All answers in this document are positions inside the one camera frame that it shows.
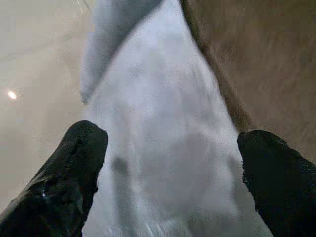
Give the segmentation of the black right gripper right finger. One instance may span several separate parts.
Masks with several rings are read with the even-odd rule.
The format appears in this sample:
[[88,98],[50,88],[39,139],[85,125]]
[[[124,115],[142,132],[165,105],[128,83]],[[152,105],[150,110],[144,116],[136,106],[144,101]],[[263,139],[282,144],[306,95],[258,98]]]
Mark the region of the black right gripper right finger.
[[253,130],[237,137],[242,180],[274,237],[316,237],[316,165],[277,135]]

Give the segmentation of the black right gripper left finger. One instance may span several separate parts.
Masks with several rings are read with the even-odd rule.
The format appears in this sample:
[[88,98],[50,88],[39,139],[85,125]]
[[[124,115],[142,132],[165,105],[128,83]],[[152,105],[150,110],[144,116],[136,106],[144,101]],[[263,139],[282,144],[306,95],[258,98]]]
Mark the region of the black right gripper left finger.
[[82,237],[97,192],[108,135],[81,120],[0,213],[0,237]]

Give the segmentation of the white pillow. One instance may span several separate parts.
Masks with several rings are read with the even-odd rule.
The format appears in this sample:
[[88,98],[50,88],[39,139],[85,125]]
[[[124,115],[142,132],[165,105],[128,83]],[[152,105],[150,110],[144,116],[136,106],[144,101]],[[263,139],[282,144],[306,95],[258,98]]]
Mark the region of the white pillow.
[[96,0],[80,87],[109,137],[84,237],[273,237],[179,0]]

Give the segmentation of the brown rug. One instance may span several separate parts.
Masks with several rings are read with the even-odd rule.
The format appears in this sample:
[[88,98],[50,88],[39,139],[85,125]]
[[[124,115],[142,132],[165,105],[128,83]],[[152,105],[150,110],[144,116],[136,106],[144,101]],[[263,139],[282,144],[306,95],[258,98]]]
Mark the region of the brown rug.
[[238,131],[316,164],[316,0],[180,0]]

